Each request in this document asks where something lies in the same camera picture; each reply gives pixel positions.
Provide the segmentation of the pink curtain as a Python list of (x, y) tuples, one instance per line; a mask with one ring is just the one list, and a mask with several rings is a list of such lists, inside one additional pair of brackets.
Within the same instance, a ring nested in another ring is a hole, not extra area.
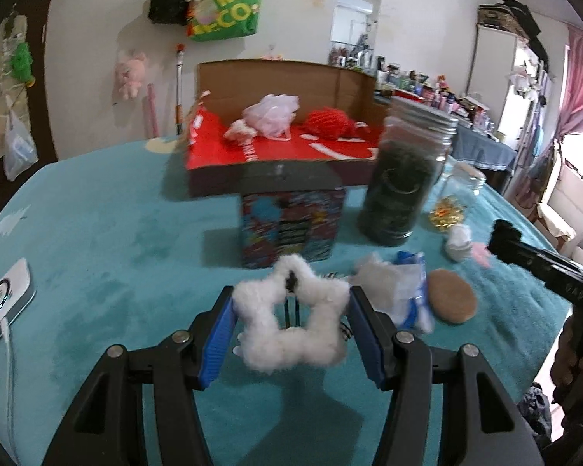
[(583, 30), (569, 25), (569, 56), (564, 102), (554, 138), (583, 134)]

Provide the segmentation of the grey tablecloth side table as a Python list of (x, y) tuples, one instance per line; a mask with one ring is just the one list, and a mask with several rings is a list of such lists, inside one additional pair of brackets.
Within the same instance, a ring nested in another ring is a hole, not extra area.
[(497, 193), (506, 189), (516, 163), (516, 151), (506, 144), (459, 124), (452, 143), (452, 156), (481, 170)]

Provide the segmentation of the red cardboard box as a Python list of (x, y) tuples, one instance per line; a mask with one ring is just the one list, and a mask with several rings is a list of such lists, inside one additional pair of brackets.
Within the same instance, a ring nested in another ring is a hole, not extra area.
[[(388, 107), (374, 99), (375, 79), (359, 71), (303, 61), (234, 59), (198, 65), (195, 85), (208, 96), (203, 117), (186, 154), (191, 197), (235, 194), (248, 165), (271, 161), (324, 161), (345, 186), (370, 181)], [(240, 145), (224, 137), (232, 122), (267, 95), (296, 96), (299, 109), (290, 139), (257, 136)], [(336, 108), (358, 124), (355, 135), (325, 140), (308, 132), (312, 112)]]

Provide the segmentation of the green plush dinosaur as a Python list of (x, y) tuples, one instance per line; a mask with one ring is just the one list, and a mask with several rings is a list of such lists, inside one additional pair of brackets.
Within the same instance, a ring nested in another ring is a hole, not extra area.
[(35, 78), (32, 74), (32, 63), (33, 59), (28, 43), (19, 43), (15, 47), (11, 58), (12, 76), (17, 81), (24, 83), (26, 87), (31, 87), (35, 83)]

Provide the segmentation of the large jar of tea leaves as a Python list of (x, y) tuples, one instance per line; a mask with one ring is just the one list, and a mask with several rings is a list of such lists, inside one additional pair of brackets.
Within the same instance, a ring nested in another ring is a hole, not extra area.
[(457, 120), (422, 103), (392, 99), (376, 164), (357, 220), (365, 237), (383, 246), (403, 244), (441, 176)]

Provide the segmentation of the white rolled sock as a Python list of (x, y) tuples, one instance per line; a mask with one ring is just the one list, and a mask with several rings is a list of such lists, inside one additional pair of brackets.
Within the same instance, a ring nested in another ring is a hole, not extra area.
[(445, 253), (455, 262), (462, 262), (472, 255), (472, 230), (465, 224), (455, 224), (447, 231)]

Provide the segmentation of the colourful small box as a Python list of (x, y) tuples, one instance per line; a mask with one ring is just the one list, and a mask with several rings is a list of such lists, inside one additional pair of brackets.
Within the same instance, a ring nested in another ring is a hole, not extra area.
[(330, 258), (345, 197), (343, 188), (242, 195), (242, 266), (269, 267), (285, 255)]

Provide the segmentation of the white refrigerator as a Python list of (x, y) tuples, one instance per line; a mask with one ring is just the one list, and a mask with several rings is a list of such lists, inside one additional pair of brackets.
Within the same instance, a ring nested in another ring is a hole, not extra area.
[(499, 132), (518, 132), (524, 126), (529, 102), (517, 96), (510, 81), (516, 66), (527, 59), (516, 34), (477, 26), (475, 50), (466, 93), (487, 107)]

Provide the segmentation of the white plastic bag on door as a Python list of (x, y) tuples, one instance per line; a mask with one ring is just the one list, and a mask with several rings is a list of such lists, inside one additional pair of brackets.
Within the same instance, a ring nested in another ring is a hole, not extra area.
[(4, 172), (10, 182), (37, 163), (37, 147), (25, 124), (9, 111), (5, 132)]

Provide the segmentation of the white fluffy star scrunchie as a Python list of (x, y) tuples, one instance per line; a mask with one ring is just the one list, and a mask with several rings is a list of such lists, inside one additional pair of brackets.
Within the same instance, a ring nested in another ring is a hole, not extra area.
[[(289, 294), (308, 308), (303, 326), (279, 324), (276, 307)], [(339, 364), (346, 356), (340, 323), (350, 294), (345, 280), (317, 276), (298, 255), (281, 257), (268, 276), (243, 281), (232, 291), (232, 308), (243, 324), (234, 354), (263, 374), (300, 364)]]

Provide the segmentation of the round beige powder puff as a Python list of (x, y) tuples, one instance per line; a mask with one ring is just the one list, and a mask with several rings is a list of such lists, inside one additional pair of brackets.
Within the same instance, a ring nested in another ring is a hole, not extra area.
[(438, 319), (454, 325), (471, 320), (478, 305), (471, 285), (444, 268), (428, 273), (428, 301)]

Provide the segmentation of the blue white tissue pack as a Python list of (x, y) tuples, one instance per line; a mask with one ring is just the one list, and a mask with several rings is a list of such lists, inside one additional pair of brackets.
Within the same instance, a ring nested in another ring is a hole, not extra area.
[(403, 319), (397, 327), (416, 331), (417, 334), (431, 334), (435, 329), (435, 319), (428, 300), (428, 273), (425, 267), (425, 256), (422, 251), (413, 254), (408, 251), (399, 251), (396, 264), (400, 266), (416, 266), (418, 276), (413, 279), (414, 289), (404, 307)]

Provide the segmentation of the crumpled white tissue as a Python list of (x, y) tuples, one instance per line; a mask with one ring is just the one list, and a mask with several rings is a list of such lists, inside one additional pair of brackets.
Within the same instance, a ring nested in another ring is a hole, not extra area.
[(383, 261), (377, 252), (372, 252), (358, 262), (349, 283), (360, 286), (374, 309), (387, 313), (397, 324), (405, 314), (404, 307), (414, 289), (416, 276), (416, 266), (389, 263)]

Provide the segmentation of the green tote bag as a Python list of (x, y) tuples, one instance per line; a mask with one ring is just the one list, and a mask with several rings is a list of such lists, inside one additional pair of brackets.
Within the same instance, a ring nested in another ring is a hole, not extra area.
[(257, 33), (261, 0), (202, 0), (187, 4), (186, 35), (195, 42)]

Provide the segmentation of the white charger device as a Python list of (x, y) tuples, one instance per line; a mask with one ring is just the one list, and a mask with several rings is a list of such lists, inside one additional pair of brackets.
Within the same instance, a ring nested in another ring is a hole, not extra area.
[(11, 324), (35, 296), (33, 277), (28, 261), (21, 258), (0, 279), (0, 338), (1, 322)]

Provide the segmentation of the white mesh bath pouf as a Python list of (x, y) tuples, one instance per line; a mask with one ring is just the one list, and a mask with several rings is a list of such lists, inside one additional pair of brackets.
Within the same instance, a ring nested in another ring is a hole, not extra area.
[(299, 109), (299, 97), (269, 94), (247, 107), (242, 118), (262, 137), (275, 141), (290, 141), (290, 125)]

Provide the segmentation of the wall mirror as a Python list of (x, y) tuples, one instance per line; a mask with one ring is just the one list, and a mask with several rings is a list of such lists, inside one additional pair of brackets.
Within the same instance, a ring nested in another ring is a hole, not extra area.
[(360, 71), (375, 67), (380, 4), (381, 0), (336, 0), (328, 64)]

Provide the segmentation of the pink plush rabbit on wall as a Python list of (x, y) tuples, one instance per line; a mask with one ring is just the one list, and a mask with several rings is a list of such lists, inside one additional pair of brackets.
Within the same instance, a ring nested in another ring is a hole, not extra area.
[(146, 74), (147, 57), (144, 53), (129, 54), (115, 66), (115, 90), (122, 100), (139, 95)]

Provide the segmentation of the small jar of gold beads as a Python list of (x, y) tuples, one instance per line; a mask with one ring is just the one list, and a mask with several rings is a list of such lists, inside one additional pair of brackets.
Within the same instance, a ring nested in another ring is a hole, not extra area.
[(447, 231), (457, 224), (463, 224), (486, 179), (484, 173), (474, 166), (456, 162), (429, 211), (429, 222), (432, 226), (437, 230)]

